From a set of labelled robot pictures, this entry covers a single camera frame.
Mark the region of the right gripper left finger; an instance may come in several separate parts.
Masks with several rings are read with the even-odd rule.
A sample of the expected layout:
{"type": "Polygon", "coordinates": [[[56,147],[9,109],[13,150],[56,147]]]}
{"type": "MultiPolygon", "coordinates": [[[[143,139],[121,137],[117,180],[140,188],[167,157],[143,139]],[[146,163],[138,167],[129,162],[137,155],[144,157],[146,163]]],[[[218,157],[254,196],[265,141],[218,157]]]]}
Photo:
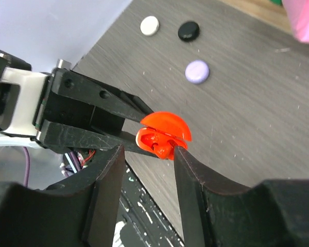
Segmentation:
{"type": "Polygon", "coordinates": [[[0,182],[0,246],[111,246],[124,172],[116,146],[45,190],[0,182]]]}

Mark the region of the black earbud charging case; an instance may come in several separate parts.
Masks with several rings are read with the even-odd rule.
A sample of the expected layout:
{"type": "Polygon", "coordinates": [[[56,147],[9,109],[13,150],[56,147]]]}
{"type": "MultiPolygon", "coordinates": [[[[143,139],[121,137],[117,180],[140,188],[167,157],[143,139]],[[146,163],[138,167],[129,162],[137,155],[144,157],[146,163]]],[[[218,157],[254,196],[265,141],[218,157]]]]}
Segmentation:
{"type": "Polygon", "coordinates": [[[198,38],[200,34],[200,27],[194,21],[187,21],[183,23],[178,29],[178,38],[183,42],[191,42],[198,38]]]}

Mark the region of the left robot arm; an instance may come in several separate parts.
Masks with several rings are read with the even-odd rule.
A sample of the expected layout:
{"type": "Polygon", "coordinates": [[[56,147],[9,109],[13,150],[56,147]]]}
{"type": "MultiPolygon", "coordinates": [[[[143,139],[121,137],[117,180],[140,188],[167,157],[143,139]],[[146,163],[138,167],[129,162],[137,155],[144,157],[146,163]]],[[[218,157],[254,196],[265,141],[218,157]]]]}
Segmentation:
{"type": "Polygon", "coordinates": [[[143,154],[123,125],[151,112],[138,96],[74,72],[65,61],[50,73],[34,72],[0,50],[0,146],[66,153],[123,145],[143,154]]]}

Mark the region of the purple earbud charging case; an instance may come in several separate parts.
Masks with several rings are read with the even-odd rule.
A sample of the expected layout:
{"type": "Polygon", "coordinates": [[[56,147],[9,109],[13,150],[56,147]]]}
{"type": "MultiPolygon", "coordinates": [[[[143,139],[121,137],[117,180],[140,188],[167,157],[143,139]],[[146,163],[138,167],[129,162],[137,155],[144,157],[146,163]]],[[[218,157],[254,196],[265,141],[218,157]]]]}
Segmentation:
{"type": "Polygon", "coordinates": [[[203,60],[190,62],[185,69],[186,79],[193,84],[204,83],[210,76],[210,67],[203,60]]]}

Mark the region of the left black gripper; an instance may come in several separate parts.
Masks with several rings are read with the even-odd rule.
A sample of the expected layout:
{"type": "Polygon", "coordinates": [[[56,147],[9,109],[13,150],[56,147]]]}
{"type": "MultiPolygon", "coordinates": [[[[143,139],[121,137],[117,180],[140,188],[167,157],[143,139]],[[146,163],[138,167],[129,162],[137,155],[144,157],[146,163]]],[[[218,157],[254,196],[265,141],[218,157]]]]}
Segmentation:
{"type": "Polygon", "coordinates": [[[51,90],[59,96],[42,100],[36,120],[37,141],[44,148],[64,154],[123,145],[126,151],[155,156],[122,131],[124,119],[140,122],[153,113],[140,97],[62,68],[53,70],[51,90]]]}

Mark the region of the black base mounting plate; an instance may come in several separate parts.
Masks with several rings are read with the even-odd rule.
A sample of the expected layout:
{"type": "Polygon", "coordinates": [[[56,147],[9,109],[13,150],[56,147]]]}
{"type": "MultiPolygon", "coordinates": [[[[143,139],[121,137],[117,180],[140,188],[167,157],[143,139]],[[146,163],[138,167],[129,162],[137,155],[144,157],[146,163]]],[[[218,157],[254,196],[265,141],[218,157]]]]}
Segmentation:
{"type": "Polygon", "coordinates": [[[185,246],[128,163],[125,167],[112,245],[185,246]]]}

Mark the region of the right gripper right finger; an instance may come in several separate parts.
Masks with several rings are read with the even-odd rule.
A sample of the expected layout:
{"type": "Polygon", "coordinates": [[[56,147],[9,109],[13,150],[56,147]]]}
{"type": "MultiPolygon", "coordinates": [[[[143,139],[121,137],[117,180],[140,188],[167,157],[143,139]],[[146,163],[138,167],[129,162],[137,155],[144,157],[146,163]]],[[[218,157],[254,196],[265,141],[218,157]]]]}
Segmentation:
{"type": "Polygon", "coordinates": [[[309,246],[309,180],[247,187],[182,147],[174,169],[186,246],[309,246]]]}

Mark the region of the white earbud charging case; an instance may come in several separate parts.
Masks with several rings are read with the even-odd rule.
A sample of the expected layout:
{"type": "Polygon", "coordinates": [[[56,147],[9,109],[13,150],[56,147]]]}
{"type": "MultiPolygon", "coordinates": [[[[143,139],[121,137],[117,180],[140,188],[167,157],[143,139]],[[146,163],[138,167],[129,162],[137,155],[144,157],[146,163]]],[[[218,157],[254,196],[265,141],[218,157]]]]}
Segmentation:
{"type": "Polygon", "coordinates": [[[155,16],[147,16],[140,23],[140,31],[145,36],[154,35],[159,28],[160,23],[155,16]]]}

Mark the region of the orange earbud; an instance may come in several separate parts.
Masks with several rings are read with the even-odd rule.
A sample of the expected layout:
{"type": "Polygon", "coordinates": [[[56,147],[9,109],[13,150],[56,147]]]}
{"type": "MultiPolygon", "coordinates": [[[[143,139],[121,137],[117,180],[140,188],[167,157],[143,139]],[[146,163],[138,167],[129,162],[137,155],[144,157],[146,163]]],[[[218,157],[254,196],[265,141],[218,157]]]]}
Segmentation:
{"type": "Polygon", "coordinates": [[[170,142],[154,143],[151,146],[153,153],[160,159],[173,160],[174,146],[170,142]]]}

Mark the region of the pink t-shirt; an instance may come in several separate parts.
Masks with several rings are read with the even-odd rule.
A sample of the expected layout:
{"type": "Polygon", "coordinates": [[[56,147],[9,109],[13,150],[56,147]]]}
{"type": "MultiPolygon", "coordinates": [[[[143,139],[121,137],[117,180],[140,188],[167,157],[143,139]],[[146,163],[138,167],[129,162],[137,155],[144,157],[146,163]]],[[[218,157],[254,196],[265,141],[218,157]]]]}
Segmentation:
{"type": "Polygon", "coordinates": [[[282,0],[293,36],[309,44],[309,0],[282,0]]]}

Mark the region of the orange earbud charging case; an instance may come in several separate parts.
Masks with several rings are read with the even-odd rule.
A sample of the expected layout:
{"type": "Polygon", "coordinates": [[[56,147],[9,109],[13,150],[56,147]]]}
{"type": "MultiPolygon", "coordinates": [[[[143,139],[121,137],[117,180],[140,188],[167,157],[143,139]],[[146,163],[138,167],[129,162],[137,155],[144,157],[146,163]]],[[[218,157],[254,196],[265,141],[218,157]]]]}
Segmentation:
{"type": "Polygon", "coordinates": [[[187,149],[187,142],[192,141],[192,134],[187,123],[171,112],[154,112],[141,120],[143,128],[136,134],[135,142],[142,150],[152,154],[154,143],[170,142],[174,146],[187,149]]]}

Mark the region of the wooden clothes rack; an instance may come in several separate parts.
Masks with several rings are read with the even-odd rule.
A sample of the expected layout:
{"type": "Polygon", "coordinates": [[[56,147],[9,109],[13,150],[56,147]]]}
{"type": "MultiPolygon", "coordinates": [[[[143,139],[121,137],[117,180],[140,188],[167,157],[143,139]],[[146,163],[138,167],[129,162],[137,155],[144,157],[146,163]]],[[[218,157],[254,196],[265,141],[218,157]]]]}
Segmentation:
{"type": "Polygon", "coordinates": [[[287,13],[283,7],[267,0],[222,0],[223,3],[236,8],[281,31],[292,34],[287,13]]]}

